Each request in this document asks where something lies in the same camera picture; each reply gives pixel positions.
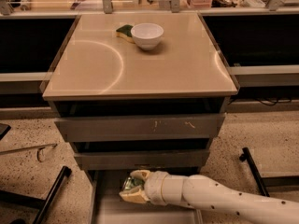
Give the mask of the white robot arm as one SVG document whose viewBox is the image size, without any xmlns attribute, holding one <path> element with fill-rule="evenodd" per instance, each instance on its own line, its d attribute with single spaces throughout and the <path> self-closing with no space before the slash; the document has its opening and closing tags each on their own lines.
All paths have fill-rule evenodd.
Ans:
<svg viewBox="0 0 299 224">
<path fill-rule="evenodd" d="M 204 175 L 135 170 L 120 196 L 128 203 L 172 204 L 236 215 L 253 224 L 299 224 L 299 203 L 229 189 Z"/>
</svg>

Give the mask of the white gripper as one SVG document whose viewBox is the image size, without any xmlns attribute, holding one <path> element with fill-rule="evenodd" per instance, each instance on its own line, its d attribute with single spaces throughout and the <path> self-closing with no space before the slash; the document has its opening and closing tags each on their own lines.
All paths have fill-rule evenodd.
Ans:
<svg viewBox="0 0 299 224">
<path fill-rule="evenodd" d="M 166 205 L 162 194 L 164 179 L 168 176 L 167 172 L 150 170 L 134 170 L 130 176 L 145 181 L 144 189 L 141 186 L 123 190 L 120 196 L 128 203 L 147 203 L 150 201 L 156 205 Z"/>
</svg>

